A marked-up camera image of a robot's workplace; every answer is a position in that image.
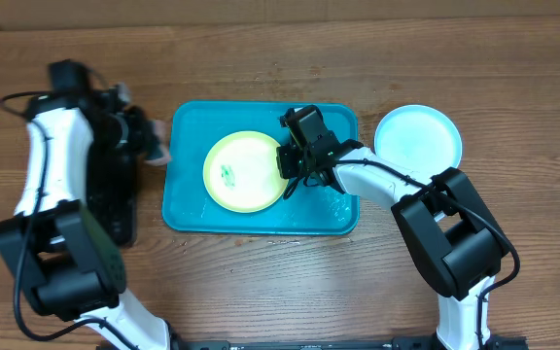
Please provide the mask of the pink and black sponge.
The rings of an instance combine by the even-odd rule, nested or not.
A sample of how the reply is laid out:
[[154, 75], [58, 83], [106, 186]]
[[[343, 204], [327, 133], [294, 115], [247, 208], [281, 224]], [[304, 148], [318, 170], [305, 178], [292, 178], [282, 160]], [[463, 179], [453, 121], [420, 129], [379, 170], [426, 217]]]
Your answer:
[[159, 120], [151, 120], [150, 126], [152, 128], [152, 141], [145, 162], [151, 166], [166, 165], [171, 161], [171, 155], [166, 145], [165, 123]]

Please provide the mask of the yellow plate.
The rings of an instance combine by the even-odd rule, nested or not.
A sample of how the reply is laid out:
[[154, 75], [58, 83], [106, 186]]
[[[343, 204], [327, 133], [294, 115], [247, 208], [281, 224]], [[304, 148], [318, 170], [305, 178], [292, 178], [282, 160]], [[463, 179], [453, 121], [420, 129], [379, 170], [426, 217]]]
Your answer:
[[280, 144], [257, 131], [238, 131], [219, 140], [203, 164], [203, 184], [221, 207], [254, 213], [276, 202], [288, 186], [281, 177], [276, 150]]

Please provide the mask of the light blue plate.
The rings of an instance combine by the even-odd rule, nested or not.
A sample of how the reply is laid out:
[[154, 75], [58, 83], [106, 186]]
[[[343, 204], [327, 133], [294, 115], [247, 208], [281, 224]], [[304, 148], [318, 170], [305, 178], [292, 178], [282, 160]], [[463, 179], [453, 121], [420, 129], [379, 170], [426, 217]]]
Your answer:
[[389, 112], [373, 136], [375, 153], [387, 161], [427, 175], [458, 167], [463, 141], [443, 112], [425, 105], [404, 105]]

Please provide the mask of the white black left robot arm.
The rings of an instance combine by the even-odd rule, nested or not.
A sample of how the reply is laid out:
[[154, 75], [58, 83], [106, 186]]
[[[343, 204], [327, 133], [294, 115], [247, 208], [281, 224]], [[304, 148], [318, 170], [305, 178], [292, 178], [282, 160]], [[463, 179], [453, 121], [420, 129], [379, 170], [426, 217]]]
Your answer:
[[50, 89], [26, 93], [19, 112], [30, 139], [26, 180], [14, 215], [0, 222], [17, 326], [29, 333], [27, 302], [112, 349], [174, 349], [171, 326], [129, 290], [121, 255], [136, 238], [139, 164], [170, 160], [164, 126], [132, 104], [126, 85], [81, 62], [57, 61], [48, 73]]

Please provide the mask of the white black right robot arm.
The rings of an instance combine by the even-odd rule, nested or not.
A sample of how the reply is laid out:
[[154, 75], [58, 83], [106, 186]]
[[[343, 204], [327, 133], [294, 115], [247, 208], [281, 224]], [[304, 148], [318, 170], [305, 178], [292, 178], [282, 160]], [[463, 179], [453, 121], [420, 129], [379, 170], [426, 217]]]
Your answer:
[[423, 177], [379, 158], [361, 143], [276, 150], [280, 175], [299, 183], [315, 180], [370, 200], [390, 211], [406, 248], [426, 283], [437, 293], [439, 321], [428, 346], [434, 349], [523, 349], [525, 341], [490, 333], [490, 293], [514, 279], [520, 266], [496, 276], [506, 255], [517, 254], [469, 178], [450, 167]]

